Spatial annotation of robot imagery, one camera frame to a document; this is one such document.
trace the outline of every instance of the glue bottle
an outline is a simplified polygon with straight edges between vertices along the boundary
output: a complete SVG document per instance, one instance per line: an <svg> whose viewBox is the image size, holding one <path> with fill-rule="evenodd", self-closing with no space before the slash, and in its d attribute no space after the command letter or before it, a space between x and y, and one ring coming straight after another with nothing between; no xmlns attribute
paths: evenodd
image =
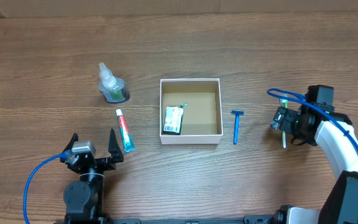
<svg viewBox="0 0 358 224"><path fill-rule="evenodd" d="M126 90L124 80L116 78L112 72L104 65L99 63L100 83L99 90L103 93L108 103L123 103L129 100L129 92Z"/></svg>

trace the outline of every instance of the white box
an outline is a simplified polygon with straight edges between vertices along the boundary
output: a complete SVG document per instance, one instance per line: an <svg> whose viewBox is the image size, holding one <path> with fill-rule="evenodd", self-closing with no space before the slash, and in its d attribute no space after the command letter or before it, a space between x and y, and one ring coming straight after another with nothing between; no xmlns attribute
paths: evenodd
<svg viewBox="0 0 358 224"><path fill-rule="evenodd" d="M181 134L162 132L167 106L186 103ZM160 81L162 144L219 144L223 136L221 86L218 78L175 78Z"/></svg>

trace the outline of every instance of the red and blue toothpaste tube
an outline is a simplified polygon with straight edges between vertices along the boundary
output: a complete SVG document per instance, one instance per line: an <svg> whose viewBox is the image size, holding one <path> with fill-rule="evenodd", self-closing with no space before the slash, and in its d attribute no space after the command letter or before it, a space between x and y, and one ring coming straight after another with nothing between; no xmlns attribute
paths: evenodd
<svg viewBox="0 0 358 224"><path fill-rule="evenodd" d="M127 123L125 122L125 117L122 114L121 109L116 110L117 119L119 123L119 130L121 131L122 144L124 145L124 153L135 151L134 143L132 138L129 135Z"/></svg>

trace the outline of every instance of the blue cable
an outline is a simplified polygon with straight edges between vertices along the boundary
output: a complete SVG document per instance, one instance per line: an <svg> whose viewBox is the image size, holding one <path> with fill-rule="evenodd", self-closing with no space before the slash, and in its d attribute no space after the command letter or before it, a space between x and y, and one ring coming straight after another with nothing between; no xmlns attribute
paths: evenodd
<svg viewBox="0 0 358 224"><path fill-rule="evenodd" d="M29 191L29 185L31 182L31 179L33 178L34 174L45 164L47 164L48 162L55 160L55 159L66 159L67 158L67 154L66 152L61 153L59 155L56 156L52 156L51 158L41 162L41 164L39 164L30 174L29 178L27 179L27 183L25 183L25 187L24 187L24 195L23 195L23 216L24 216L24 221L26 224L30 224L29 218L27 217L27 192Z"/></svg>
<svg viewBox="0 0 358 224"><path fill-rule="evenodd" d="M297 99L292 98L292 97L286 97L286 96L281 96L281 95L277 95L274 93L271 93L271 91L277 91L279 93L286 93L289 95L293 95L295 97L297 97ZM318 113L320 113L321 115L323 115L325 118L327 118L330 122L334 123L335 126L341 130L343 132L343 134L349 139L349 141L352 143L352 145L354 146L354 149L356 150L356 153L358 155L358 144L356 143L356 140L354 140L354 138L349 134L349 132L347 132L331 115L327 114L326 112L324 112L323 110L321 110L320 108L318 108L315 105L312 105L305 100L305 96L299 94L299 93L292 93L290 91L284 91L284 90L280 90L278 88L271 88L269 90L267 90L267 94L269 94L270 96L274 96L277 97L279 99L284 99L284 100L288 100L288 101L292 101L295 103L300 103L302 105L308 106L311 109L314 109L315 111L317 111Z"/></svg>

